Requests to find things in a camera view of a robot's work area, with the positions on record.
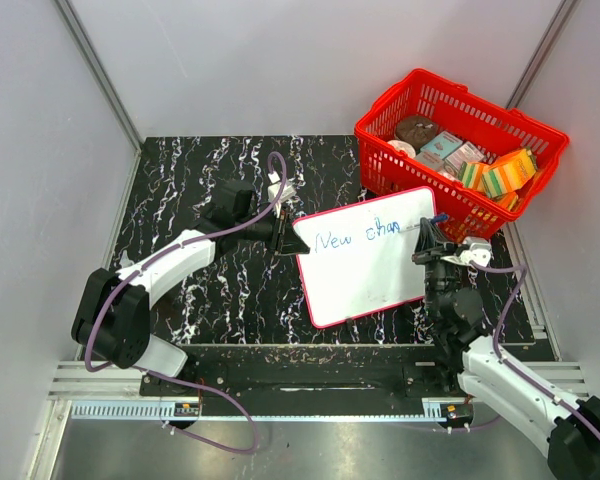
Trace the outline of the pink framed whiteboard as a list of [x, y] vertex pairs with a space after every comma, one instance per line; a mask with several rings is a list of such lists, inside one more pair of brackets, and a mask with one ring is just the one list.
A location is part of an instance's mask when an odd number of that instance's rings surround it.
[[413, 263], [420, 219], [436, 214], [420, 187], [296, 220], [310, 247], [296, 257], [311, 323], [324, 329], [424, 297], [424, 268]]

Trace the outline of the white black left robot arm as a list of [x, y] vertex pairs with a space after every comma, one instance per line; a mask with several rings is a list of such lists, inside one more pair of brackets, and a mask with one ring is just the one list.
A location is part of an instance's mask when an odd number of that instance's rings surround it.
[[276, 255], [301, 255], [309, 246], [295, 233], [284, 207], [294, 187], [271, 175], [262, 212], [252, 204], [253, 185], [232, 180], [219, 187], [191, 228], [151, 256], [117, 271], [95, 270], [87, 279], [72, 325], [72, 339], [87, 357], [121, 368], [162, 375], [175, 395], [191, 392], [195, 369], [179, 347], [151, 331], [150, 311], [190, 274], [218, 261], [241, 240], [263, 243]]

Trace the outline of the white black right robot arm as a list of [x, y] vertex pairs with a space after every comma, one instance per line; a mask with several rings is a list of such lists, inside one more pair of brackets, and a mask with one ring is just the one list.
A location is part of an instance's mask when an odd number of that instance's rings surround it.
[[444, 216], [421, 218], [412, 255], [424, 269], [424, 308], [438, 352], [436, 387], [482, 401], [524, 435], [557, 479], [600, 479], [600, 398], [586, 400], [524, 365], [499, 342], [506, 316], [488, 327], [478, 290], [462, 284], [460, 270], [492, 272], [490, 243], [448, 239]]

